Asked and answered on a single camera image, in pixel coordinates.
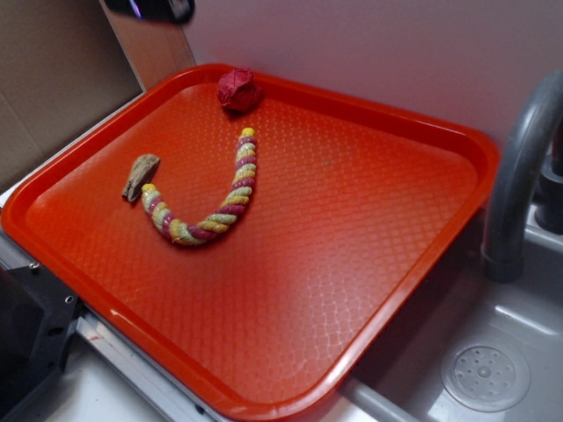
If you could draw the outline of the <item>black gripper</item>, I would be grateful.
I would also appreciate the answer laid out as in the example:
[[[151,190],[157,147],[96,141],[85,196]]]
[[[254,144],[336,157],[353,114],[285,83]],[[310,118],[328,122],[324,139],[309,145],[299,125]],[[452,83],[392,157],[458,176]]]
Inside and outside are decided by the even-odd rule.
[[[194,0],[105,0],[105,6],[142,21],[187,23],[195,11]]]

